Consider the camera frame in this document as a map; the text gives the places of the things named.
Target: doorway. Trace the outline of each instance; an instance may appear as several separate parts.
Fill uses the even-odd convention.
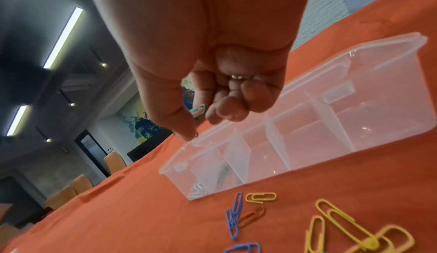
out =
[[[82,132],[74,142],[81,148],[81,150],[91,159],[91,161],[101,170],[101,172],[109,177],[111,174],[109,168],[106,165],[104,159],[107,153],[89,133],[88,130]]]

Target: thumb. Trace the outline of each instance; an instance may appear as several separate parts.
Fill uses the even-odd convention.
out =
[[[184,140],[195,138],[194,117],[183,105],[181,80],[167,80],[143,70],[132,71],[148,118],[173,130]]]

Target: ceiling light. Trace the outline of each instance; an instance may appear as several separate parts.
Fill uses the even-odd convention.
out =
[[[9,127],[8,133],[6,134],[7,136],[12,136],[15,134],[15,130],[17,129],[21,119],[23,118],[26,109],[27,109],[27,105],[23,105],[20,106],[20,108],[18,108],[17,114],[15,115],[15,118]]]
[[[53,50],[51,51],[49,58],[47,58],[46,63],[44,64],[44,69],[51,69],[53,63],[55,62],[56,58],[58,57],[59,52],[61,51],[62,47],[64,46],[65,42],[67,41],[68,36],[70,35],[71,31],[73,30],[75,24],[79,20],[79,17],[82,14],[83,9],[81,8],[75,8],[73,14],[71,15],[70,19],[68,20],[67,25],[65,26],[64,30],[61,33],[61,36],[59,37],[58,41],[55,44],[55,47],[53,47]]]

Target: white brick wall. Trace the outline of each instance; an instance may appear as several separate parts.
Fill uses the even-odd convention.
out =
[[[345,0],[308,0],[292,50],[349,14]]]

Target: hand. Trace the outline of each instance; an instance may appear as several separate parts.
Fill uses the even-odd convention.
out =
[[[307,2],[94,1],[135,75],[148,117],[187,141],[205,119],[241,121],[272,107]],[[188,74],[193,106],[207,107],[199,121],[183,106],[180,83]]]

